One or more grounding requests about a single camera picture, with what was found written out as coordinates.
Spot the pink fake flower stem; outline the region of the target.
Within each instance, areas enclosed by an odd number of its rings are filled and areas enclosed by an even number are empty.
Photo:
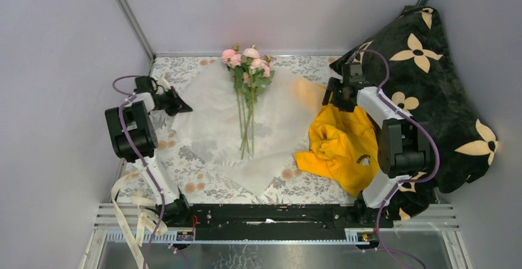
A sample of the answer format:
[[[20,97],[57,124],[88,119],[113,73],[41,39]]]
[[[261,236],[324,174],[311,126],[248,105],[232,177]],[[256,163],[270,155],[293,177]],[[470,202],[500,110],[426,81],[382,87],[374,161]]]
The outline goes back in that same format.
[[[254,113],[257,102],[257,82],[262,75],[260,71],[261,57],[256,45],[251,45],[241,54],[241,71],[243,86],[240,88],[241,105],[241,159],[254,155]]]
[[[247,137],[249,145],[249,154],[254,155],[254,113],[255,105],[257,103],[258,95],[265,92],[267,86],[271,84],[273,78],[273,71],[270,67],[271,57],[265,55],[263,58],[252,58],[248,66],[248,122],[247,122]]]
[[[239,128],[241,135],[241,159],[244,159],[246,154],[249,152],[248,137],[247,137],[247,112],[246,112],[246,101],[244,99],[244,92],[242,91],[244,85],[244,70],[242,69],[243,61],[242,55],[239,52],[239,45],[235,45],[231,49],[225,49],[222,52],[222,62],[225,64],[231,81],[233,83],[233,89],[236,94],[236,102],[238,106],[238,117],[239,117]]]

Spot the white wrapping paper sheet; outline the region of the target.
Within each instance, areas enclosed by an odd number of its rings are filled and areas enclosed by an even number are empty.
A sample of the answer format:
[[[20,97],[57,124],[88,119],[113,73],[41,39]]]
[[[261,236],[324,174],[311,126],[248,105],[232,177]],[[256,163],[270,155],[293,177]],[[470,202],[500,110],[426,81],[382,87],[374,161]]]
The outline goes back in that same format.
[[[204,68],[181,92],[191,106],[172,129],[205,163],[261,195],[292,159],[321,110],[324,89],[285,67],[254,100],[235,91],[221,63]]]

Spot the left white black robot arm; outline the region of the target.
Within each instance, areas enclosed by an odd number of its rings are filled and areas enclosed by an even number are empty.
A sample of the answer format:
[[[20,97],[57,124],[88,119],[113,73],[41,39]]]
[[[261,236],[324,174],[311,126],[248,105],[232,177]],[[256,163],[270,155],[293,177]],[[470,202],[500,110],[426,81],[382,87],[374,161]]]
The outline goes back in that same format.
[[[190,205],[158,161],[159,142],[150,113],[163,111],[176,116],[193,109],[165,80],[138,75],[131,78],[135,89],[125,93],[124,103],[105,110],[113,151],[129,164],[142,165],[142,176],[154,196],[149,210],[167,224],[182,227],[190,221]]]

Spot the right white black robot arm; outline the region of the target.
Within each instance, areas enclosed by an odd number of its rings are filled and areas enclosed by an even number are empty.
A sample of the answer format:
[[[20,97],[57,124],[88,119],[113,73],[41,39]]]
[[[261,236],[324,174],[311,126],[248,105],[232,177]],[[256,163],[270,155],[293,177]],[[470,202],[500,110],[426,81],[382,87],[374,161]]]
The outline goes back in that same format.
[[[359,63],[344,64],[340,79],[328,81],[323,105],[340,111],[364,110],[377,128],[377,163],[380,172],[358,197],[364,204],[353,210],[353,219],[361,227],[377,220],[377,208],[389,204],[397,189],[411,179],[412,173],[432,164],[432,145],[421,122],[394,104],[372,82],[366,80]]]

